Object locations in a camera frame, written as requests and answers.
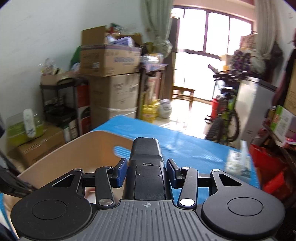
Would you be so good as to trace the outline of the blue silicone mat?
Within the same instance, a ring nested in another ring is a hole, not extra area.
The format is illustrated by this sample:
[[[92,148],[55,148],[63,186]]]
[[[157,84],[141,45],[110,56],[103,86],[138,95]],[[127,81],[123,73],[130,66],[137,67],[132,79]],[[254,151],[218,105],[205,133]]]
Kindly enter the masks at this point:
[[[224,170],[231,150],[227,146],[122,115],[111,118],[100,126],[94,125],[92,129],[131,140],[136,137],[156,138],[164,160],[172,158],[179,167],[192,167],[201,174],[210,174],[213,169]]]

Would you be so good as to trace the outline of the tissue box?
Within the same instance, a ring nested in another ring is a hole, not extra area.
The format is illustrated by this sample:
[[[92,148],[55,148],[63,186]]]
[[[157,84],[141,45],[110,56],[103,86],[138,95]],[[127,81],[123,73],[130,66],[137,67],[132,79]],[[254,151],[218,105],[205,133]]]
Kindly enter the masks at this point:
[[[240,147],[240,150],[229,150],[224,170],[248,183],[251,180],[251,157],[247,141],[241,140]]]

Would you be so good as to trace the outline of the open cardboard box top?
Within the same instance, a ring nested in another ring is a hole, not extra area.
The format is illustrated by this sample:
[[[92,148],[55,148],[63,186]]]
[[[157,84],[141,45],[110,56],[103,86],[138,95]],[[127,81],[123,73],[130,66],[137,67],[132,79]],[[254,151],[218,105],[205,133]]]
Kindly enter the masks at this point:
[[[136,73],[142,49],[130,36],[112,40],[106,26],[83,30],[80,46],[80,73],[109,77]]]

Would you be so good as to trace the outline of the yellow oil jug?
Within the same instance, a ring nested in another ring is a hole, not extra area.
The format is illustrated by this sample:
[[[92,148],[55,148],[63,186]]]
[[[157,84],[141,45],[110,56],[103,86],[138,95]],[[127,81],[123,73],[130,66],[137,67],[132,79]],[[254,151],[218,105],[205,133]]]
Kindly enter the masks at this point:
[[[159,116],[160,100],[156,99],[151,104],[144,104],[142,106],[142,113],[140,119],[148,123],[153,123]]]

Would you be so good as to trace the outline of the black metal shelf rack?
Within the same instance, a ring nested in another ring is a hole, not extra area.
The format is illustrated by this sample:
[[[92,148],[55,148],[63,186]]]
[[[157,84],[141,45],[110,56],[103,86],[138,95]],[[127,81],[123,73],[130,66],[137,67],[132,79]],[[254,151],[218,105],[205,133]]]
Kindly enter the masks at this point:
[[[63,130],[65,142],[91,131],[89,82],[70,72],[41,77],[45,120]]]

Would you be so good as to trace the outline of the red bag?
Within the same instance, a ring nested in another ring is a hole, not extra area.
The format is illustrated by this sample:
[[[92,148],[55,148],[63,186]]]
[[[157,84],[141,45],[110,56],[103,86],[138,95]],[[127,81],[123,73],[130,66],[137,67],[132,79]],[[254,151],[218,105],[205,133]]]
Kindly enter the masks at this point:
[[[279,200],[290,196],[292,184],[287,165],[267,149],[254,144],[250,145],[249,153],[262,190]]]

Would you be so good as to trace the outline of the green white carton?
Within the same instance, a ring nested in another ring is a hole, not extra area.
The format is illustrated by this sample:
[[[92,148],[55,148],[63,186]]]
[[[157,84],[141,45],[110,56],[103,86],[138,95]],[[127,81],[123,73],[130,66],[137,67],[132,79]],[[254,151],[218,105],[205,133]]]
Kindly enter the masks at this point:
[[[287,138],[295,138],[295,115],[278,105],[270,128],[281,142],[285,142]]]

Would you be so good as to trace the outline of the black electronic device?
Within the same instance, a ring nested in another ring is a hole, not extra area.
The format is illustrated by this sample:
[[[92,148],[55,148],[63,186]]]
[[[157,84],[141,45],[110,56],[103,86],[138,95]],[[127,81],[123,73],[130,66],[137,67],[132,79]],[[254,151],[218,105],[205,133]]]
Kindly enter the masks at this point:
[[[133,141],[123,189],[124,200],[172,200],[159,141],[138,137]]]

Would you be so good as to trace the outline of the wooden chair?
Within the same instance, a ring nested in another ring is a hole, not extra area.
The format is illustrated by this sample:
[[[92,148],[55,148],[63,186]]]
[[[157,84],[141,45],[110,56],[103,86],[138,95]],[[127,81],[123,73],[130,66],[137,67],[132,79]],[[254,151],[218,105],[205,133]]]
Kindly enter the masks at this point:
[[[189,102],[189,110],[192,109],[194,102],[194,89],[180,86],[173,86],[171,91],[171,100],[184,100]]]

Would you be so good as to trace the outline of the green plastic container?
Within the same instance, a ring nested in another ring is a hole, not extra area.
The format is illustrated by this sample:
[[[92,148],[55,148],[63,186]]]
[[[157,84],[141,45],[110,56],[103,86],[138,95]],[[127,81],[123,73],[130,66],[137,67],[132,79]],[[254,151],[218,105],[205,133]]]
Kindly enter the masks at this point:
[[[44,134],[44,122],[32,109],[24,109],[6,120],[8,143],[18,147]]]

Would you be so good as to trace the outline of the white chest freezer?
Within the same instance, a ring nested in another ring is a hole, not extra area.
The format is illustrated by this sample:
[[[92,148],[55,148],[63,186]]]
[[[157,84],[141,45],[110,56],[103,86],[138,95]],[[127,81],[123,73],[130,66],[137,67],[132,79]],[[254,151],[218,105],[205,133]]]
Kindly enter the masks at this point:
[[[234,142],[240,148],[240,140],[253,144],[272,104],[276,87],[253,77],[248,77],[240,83],[235,110],[240,120],[240,133]]]

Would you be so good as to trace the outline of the green black bicycle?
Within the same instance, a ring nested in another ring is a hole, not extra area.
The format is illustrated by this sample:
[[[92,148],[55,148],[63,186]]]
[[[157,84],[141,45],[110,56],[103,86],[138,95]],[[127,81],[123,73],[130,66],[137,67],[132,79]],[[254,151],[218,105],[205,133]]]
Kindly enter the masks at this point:
[[[218,88],[220,94],[212,100],[214,112],[205,117],[205,122],[210,125],[205,139],[227,145],[236,141],[240,134],[240,120],[235,106],[240,83],[247,78],[247,72],[236,69],[218,71],[212,65],[208,68],[214,73],[215,86],[219,86],[219,81],[223,85]]]

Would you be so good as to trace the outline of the beige plastic storage bin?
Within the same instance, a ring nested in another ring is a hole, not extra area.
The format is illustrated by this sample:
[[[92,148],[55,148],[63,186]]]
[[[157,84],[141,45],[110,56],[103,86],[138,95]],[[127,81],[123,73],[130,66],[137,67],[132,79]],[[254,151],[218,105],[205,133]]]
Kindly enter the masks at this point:
[[[36,188],[41,188],[73,169],[94,172],[102,166],[116,166],[120,157],[114,148],[131,150],[132,140],[105,131],[89,132],[54,150],[18,175]]]

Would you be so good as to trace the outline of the cardboard box on floor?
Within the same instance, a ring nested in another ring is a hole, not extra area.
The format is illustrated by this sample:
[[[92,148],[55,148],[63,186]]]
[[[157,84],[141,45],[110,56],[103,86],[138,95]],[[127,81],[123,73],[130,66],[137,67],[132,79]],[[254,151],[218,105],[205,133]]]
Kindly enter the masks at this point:
[[[63,130],[57,126],[45,124],[42,136],[19,147],[13,147],[8,152],[8,156],[20,162],[26,169],[64,144]]]

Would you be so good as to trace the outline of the large stacked cardboard box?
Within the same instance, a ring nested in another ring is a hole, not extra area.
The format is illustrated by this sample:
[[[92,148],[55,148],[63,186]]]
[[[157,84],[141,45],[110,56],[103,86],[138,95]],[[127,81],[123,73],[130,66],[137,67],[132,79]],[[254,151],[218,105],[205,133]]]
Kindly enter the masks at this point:
[[[93,128],[115,116],[136,117],[139,77],[138,73],[89,77],[90,115]]]

